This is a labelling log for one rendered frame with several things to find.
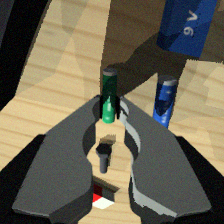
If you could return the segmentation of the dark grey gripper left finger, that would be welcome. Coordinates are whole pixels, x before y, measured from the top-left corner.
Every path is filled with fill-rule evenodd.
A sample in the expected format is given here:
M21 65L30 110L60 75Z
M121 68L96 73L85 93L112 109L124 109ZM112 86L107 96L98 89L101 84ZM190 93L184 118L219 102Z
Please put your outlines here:
M98 94L38 134L0 171L0 224L78 224L90 213L94 187L87 155L102 112Z

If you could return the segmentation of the black rack of bins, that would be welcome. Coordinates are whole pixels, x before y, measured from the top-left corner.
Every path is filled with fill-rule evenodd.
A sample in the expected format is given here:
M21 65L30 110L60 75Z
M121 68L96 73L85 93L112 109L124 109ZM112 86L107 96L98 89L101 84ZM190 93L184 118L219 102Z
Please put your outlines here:
M30 45L47 2L0 0L0 112L15 97Z

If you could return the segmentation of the green battery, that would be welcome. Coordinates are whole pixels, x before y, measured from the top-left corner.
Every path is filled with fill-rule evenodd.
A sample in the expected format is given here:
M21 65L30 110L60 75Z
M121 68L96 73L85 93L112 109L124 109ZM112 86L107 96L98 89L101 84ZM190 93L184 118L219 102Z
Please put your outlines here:
M115 121L115 98L117 91L117 69L103 69L103 112L102 121L111 124Z

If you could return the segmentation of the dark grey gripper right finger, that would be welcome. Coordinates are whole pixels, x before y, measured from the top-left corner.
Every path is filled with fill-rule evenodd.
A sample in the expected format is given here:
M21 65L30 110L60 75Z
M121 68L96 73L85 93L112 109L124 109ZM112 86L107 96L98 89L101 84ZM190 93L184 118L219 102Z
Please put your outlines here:
M116 96L115 107L132 154L130 208L141 224L224 224L224 176L124 96Z

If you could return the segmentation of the black bolt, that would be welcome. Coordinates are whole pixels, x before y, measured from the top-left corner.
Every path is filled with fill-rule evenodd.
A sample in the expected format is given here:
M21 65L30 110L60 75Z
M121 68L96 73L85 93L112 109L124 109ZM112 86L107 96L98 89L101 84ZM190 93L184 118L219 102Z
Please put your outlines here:
M112 153L112 149L108 144L99 144L96 147L96 154L100 158L100 173L107 173L108 157Z

